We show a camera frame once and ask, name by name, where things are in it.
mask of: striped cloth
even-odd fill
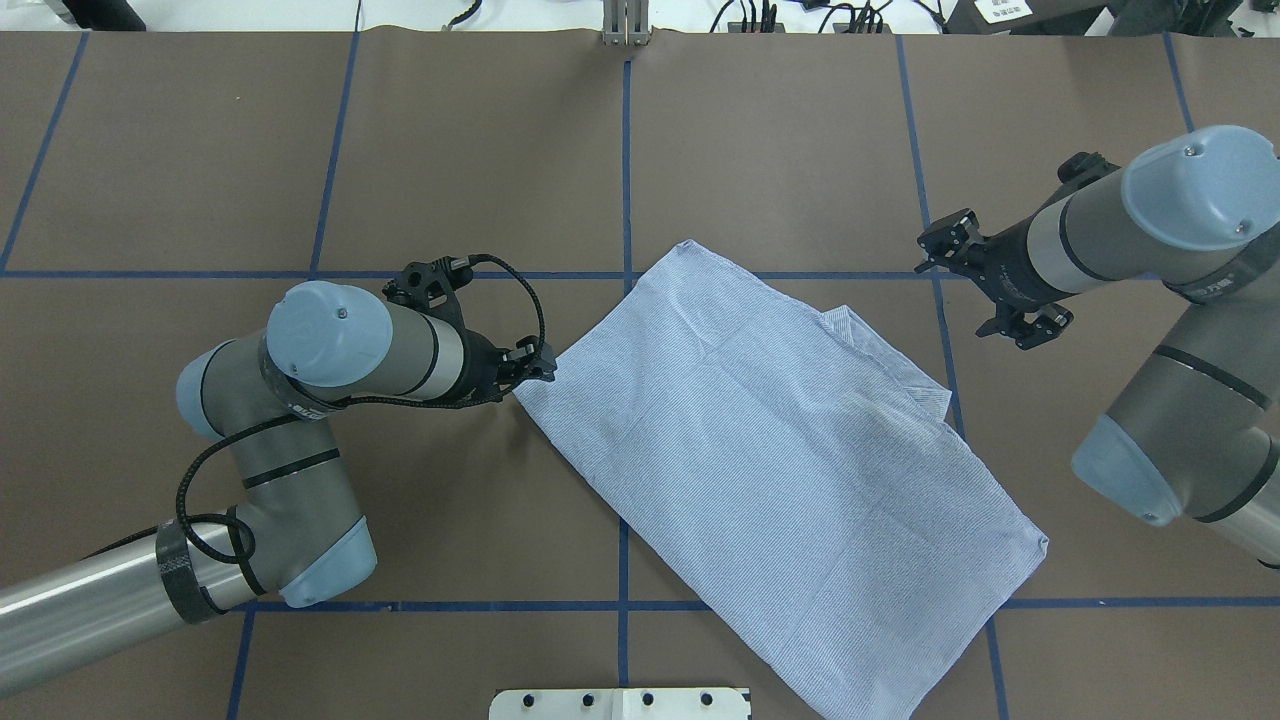
[[[517,397],[559,452],[829,720],[908,717],[1048,539],[847,307],[694,241]]]

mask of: light blue plastic cover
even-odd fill
[[[266,350],[285,375],[342,387],[374,372],[392,346],[392,315],[371,292],[310,281],[289,288],[266,322]]]
[[[1183,514],[1183,503],[1129,433],[1108,415],[1098,418],[1071,457],[1087,486],[1144,523],[1161,528]]]
[[[1129,217],[1156,240],[1230,250],[1280,222],[1280,160],[1252,129],[1213,126],[1138,155],[1120,193]]]
[[[205,416],[205,401],[201,392],[205,384],[205,368],[209,366],[209,361],[212,360],[214,354],[221,350],[228,342],[232,341],[228,340],[188,363],[182,369],[182,373],[178,374],[178,387],[174,388],[178,398],[178,414],[182,415],[182,419],[187,420],[187,424],[196,430],[196,434],[215,442],[223,439],[223,436],[218,434],[218,430],[209,424],[209,418]]]
[[[369,523],[361,516],[324,555],[280,588],[280,594],[289,607],[307,607],[365,582],[376,565]]]

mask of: white label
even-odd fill
[[[973,4],[982,13],[983,19],[992,24],[1032,14],[1027,0],[973,0]]]

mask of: white floor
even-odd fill
[[[352,27],[357,0],[131,0],[131,4],[154,31],[343,31]],[[439,29],[470,4],[471,0],[365,0],[361,27]],[[654,27],[707,32],[721,4],[722,0],[652,0],[649,17]],[[956,0],[943,0],[945,13],[950,14],[955,4]],[[1238,27],[1258,36],[1280,36],[1280,15],[1254,13],[1248,5],[1245,0],[1233,15]],[[937,32],[928,13],[911,0],[892,0],[883,13],[893,32]],[[792,0],[778,6],[778,22],[787,32],[815,32],[826,14],[824,9],[805,12]],[[723,22],[740,17],[731,8]],[[845,13],[837,13],[835,20],[844,22],[844,17]],[[484,0],[480,12],[458,29],[595,29],[602,18],[602,0]],[[1105,32],[1105,27],[1102,23],[1096,29]],[[0,0],[0,29],[78,28],[63,23],[44,0]]]

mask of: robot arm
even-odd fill
[[[1073,459],[1152,525],[1187,514],[1280,566],[1280,445],[1257,428],[1280,393],[1280,161],[1262,136],[1212,127],[1120,170],[1076,155],[1062,188],[993,236],[963,210],[920,236],[928,260],[995,302],[979,336],[1029,350],[1061,336],[1057,301],[1155,274],[1192,306]]]
[[[504,350],[463,325],[454,290],[480,260],[511,270],[489,256],[415,263],[387,284],[387,300],[298,284],[264,331],[191,363],[179,410],[214,448],[230,448],[247,501],[187,516],[197,461],[175,520],[0,592],[0,697],[266,592],[305,607],[364,582],[378,559],[325,418],[362,402],[466,407],[554,379],[527,284],[539,336]]]

